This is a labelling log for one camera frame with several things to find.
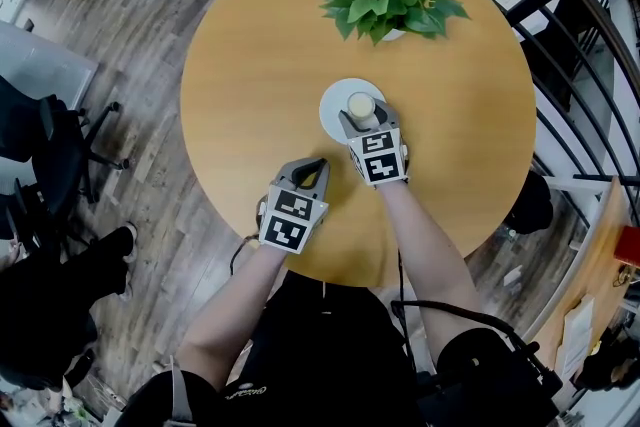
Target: forearm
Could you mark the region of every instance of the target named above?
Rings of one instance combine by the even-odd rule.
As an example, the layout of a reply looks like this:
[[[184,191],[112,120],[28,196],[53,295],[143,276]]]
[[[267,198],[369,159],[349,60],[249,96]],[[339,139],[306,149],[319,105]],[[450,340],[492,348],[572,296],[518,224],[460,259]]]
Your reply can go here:
[[[398,241],[402,262],[420,299],[437,300],[454,289],[475,287],[451,239],[402,181],[378,186]]]
[[[263,245],[209,300],[191,324],[178,350],[183,369],[198,366],[194,352],[213,362],[203,376],[218,389],[255,329],[287,253]]]
[[[481,300],[464,259],[451,239],[402,181],[378,186],[393,225],[403,266],[415,295],[480,311]],[[427,343],[434,361],[442,349],[479,324],[438,310],[421,308]]]

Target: chair leg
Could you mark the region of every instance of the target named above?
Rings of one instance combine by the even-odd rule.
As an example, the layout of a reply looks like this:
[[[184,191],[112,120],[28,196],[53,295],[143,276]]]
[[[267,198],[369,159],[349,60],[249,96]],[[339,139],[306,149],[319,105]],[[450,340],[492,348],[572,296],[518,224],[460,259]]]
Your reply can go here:
[[[89,152],[89,159],[93,160],[94,162],[99,162],[100,164],[104,164],[105,166],[109,166],[113,169],[122,170],[122,169],[129,168],[129,159],[124,159],[122,162],[118,164],[117,162],[106,159],[102,155],[98,155],[97,153],[93,153],[92,151]]]
[[[111,102],[109,105],[107,105],[104,108],[104,110],[100,113],[100,116],[98,117],[96,122],[91,127],[91,130],[89,130],[87,137],[84,138],[84,141],[87,144],[87,148],[91,148],[91,144],[93,144],[93,140],[96,138],[96,135],[98,135],[98,130],[100,130],[100,127],[102,127],[102,124],[104,123],[104,120],[107,119],[107,116],[109,115],[109,113],[118,112],[119,110],[120,110],[120,104],[118,102]]]
[[[97,203],[98,197],[93,192],[93,187],[91,187],[91,177],[89,176],[89,163],[85,162],[84,171],[82,172],[82,181],[84,183],[84,189],[82,194],[87,198],[89,204]]]

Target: table top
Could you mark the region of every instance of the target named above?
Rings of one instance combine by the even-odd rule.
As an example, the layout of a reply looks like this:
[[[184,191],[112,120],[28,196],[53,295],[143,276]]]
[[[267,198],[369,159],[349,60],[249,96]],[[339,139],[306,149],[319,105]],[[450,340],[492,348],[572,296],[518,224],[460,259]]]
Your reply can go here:
[[[564,317],[580,304],[585,294],[594,297],[594,310],[590,351],[598,342],[615,315],[629,285],[613,286],[618,270],[623,265],[614,258],[614,251],[622,228],[630,223],[624,191],[618,178],[603,194],[594,219],[574,264],[558,286],[541,318],[530,332],[540,344],[538,359],[546,366],[554,368],[556,353],[562,343]]]
[[[399,113],[410,186],[463,255],[503,221],[533,154],[529,69],[491,0],[460,0],[448,39],[416,34],[346,42],[322,0],[215,0],[189,49],[182,127],[196,175],[241,236],[256,231],[258,200],[280,167],[325,157],[329,214],[287,266],[351,286],[395,283],[396,244],[381,198],[348,150],[322,129],[320,99],[334,82],[375,84]]]

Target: round wooden table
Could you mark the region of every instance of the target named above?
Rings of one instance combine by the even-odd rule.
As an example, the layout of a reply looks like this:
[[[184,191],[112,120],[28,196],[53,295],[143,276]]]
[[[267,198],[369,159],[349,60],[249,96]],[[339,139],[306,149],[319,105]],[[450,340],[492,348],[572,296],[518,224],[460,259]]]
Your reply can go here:
[[[448,39],[407,34],[374,47],[344,42],[322,0],[215,0],[182,82],[184,138],[207,196],[241,236],[280,167],[331,163],[329,215],[287,266],[351,286],[398,280],[396,243],[378,193],[322,129],[318,106],[337,80],[375,84],[400,116],[410,186],[463,255],[503,221],[524,183],[535,139],[529,68],[491,0],[460,0]]]

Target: red object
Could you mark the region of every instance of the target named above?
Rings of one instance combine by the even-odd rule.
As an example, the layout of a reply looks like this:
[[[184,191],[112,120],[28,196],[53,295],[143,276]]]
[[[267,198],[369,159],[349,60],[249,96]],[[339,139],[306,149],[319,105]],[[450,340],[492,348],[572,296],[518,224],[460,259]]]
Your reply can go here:
[[[616,260],[640,267],[640,228],[625,226],[614,254]]]

